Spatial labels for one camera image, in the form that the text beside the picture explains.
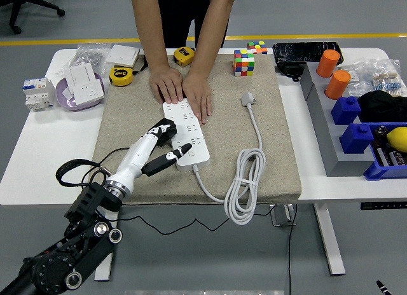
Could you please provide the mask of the person's right hand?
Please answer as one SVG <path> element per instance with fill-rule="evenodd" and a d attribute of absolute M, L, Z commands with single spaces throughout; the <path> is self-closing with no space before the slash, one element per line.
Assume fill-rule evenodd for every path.
<path fill-rule="evenodd" d="M 168 65 L 150 68 L 149 84 L 160 103 L 176 104 L 183 99 L 183 75 Z"/>

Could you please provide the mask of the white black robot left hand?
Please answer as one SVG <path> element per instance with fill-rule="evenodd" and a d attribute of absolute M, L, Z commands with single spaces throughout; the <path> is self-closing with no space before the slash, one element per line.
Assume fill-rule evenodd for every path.
<path fill-rule="evenodd" d="M 105 188 L 121 191 L 125 195 L 132 194 L 134 180 L 142 174 L 148 177 L 155 175 L 184 156 L 192 144 L 186 143 L 173 151 L 148 161 L 156 146 L 161 146 L 177 133 L 176 124 L 163 118 L 151 127 L 137 142 L 131 145 L 115 174 L 109 176 L 104 184 Z"/>

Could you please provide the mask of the person's left hand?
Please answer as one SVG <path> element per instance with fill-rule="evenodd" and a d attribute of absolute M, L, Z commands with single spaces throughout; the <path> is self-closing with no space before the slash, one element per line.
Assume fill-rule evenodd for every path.
<path fill-rule="evenodd" d="M 212 90 L 207 78 L 189 73 L 183 80 L 182 88 L 199 123 L 206 124 L 212 115 Z"/>

